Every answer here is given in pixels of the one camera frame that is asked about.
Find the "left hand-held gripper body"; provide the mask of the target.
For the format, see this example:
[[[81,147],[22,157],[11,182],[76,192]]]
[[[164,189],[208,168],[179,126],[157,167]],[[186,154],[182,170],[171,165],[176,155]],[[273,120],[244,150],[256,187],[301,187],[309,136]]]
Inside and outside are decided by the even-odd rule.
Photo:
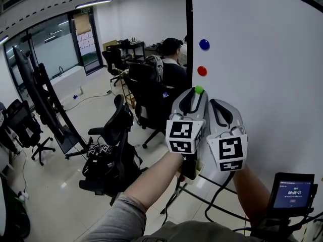
[[[166,143],[172,153],[194,154],[204,136],[206,120],[179,113],[170,115],[166,126]]]

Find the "person's left forearm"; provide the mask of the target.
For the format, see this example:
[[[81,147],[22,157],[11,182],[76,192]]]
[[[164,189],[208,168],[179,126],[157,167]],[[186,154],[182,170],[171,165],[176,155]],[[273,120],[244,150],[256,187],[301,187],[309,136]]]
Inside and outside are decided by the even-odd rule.
[[[124,194],[141,203],[147,211],[166,191],[183,161],[181,154],[167,152],[131,184]]]

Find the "black phone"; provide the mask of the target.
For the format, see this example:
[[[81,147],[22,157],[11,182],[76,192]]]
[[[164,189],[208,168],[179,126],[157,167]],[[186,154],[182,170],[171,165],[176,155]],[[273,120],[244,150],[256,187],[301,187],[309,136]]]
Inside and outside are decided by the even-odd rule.
[[[194,180],[196,177],[196,166],[197,161],[194,159],[186,159],[183,161],[182,164],[182,174],[185,178],[188,178],[190,180]]]

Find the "white storage box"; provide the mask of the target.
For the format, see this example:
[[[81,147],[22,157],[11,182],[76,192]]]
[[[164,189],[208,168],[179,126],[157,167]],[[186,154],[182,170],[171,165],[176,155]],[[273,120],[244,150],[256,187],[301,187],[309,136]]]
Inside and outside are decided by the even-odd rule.
[[[182,166],[178,169],[178,171],[176,172],[176,177],[177,178],[182,178],[182,177],[184,177],[185,178],[185,180],[183,181],[184,183],[186,183],[186,184],[188,184],[188,185],[192,185],[194,182],[195,182],[195,180],[196,180],[196,178],[198,177],[198,175],[201,173],[201,171],[203,170],[203,167],[204,167],[204,164],[202,163],[202,162],[200,162],[200,161],[198,161],[198,160],[196,160],[197,161],[197,166],[196,166],[196,172],[195,172],[195,174],[196,174],[196,177],[195,177],[195,179],[194,180],[190,180],[190,179],[188,179],[188,178],[185,178],[184,176],[183,176],[183,174],[182,174]]]

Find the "grey white backpack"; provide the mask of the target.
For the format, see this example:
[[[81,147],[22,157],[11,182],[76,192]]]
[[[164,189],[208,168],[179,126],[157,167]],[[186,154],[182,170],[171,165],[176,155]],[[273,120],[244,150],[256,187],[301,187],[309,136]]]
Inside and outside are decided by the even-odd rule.
[[[160,83],[163,82],[164,62],[160,56],[150,55],[142,63],[152,66],[156,72],[156,80]]]

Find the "black mesh office chair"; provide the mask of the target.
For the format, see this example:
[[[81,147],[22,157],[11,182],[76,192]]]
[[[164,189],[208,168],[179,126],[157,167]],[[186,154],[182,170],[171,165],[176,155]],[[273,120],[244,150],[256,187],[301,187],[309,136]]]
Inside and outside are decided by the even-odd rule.
[[[142,174],[142,159],[135,147],[128,142],[128,134],[133,125],[133,114],[124,103],[123,95],[114,98],[116,111],[102,128],[92,128],[89,135],[98,135],[104,144],[114,146],[112,155],[92,156],[87,159],[79,181],[83,190],[94,192],[97,196],[111,197],[110,205]]]

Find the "whiteboard on black stand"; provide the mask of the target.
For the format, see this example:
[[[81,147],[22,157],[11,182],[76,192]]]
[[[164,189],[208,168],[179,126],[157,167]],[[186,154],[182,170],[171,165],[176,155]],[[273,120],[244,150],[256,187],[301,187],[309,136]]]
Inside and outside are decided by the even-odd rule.
[[[277,172],[313,173],[322,212],[323,13],[301,0],[186,1],[192,84],[239,110],[247,165],[267,187]]]

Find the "black shelf cart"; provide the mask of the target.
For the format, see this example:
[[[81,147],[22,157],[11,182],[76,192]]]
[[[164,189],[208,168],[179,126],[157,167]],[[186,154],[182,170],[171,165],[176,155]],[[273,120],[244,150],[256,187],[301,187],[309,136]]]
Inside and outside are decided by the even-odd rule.
[[[145,59],[143,41],[131,42],[129,39],[121,40],[118,48],[121,51],[121,59],[125,62],[140,63]]]

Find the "black screen device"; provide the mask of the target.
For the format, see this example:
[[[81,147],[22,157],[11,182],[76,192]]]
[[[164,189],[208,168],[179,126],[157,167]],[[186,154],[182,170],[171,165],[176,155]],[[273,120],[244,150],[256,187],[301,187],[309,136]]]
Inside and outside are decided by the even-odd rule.
[[[276,173],[267,207],[268,217],[298,217],[310,213],[317,191],[314,177],[314,174]]]

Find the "cardboard box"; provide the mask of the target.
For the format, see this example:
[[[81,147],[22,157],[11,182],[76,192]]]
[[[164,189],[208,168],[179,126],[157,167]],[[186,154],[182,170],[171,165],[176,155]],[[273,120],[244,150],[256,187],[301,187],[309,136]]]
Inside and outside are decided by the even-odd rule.
[[[106,43],[102,44],[103,47],[103,51],[107,51],[109,47],[111,46],[117,46],[118,45],[118,41],[117,40],[112,40]]]

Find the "person's grey shirt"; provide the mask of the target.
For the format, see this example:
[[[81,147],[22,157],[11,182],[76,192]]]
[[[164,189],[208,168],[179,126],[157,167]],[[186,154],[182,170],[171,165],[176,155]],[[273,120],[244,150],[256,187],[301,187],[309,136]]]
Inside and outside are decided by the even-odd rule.
[[[143,205],[131,196],[121,195],[102,223],[82,242],[267,242],[217,223],[199,221],[168,221],[156,232],[145,235],[146,221]]]

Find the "white low cabinet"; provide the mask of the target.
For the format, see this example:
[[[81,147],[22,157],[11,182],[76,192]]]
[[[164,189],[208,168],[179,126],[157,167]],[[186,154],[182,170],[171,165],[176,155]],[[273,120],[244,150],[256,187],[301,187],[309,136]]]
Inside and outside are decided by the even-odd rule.
[[[82,87],[86,83],[86,79],[84,67],[75,66],[50,82],[58,99],[63,101],[73,95],[79,95],[80,86]]]

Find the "brown and white door poster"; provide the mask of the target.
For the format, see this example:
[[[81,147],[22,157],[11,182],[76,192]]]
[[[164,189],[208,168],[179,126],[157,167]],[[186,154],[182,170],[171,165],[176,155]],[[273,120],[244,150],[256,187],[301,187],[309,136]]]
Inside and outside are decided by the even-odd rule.
[[[84,56],[96,52],[89,14],[74,15],[74,24],[81,55]]]

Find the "brass frame cart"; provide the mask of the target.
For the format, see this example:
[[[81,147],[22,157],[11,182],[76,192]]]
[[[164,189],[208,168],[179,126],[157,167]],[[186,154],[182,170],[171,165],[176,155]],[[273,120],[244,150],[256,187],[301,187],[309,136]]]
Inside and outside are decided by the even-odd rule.
[[[117,69],[118,74],[119,74],[119,79],[122,85],[122,90],[123,90],[123,95],[125,98],[125,102],[128,104],[129,107],[132,109],[135,109],[136,106],[136,99],[133,96],[132,92],[130,91],[129,87],[126,84],[126,77],[128,76],[128,70],[123,71],[120,69]]]

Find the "black device mount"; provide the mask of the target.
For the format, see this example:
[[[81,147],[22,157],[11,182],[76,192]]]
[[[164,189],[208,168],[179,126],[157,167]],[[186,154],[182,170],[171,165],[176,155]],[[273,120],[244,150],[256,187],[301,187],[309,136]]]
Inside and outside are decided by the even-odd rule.
[[[289,225],[289,219],[266,218],[258,226],[250,228],[250,236],[260,239],[261,242],[298,242],[293,232],[322,216],[323,211],[312,217],[304,217],[293,225]]]

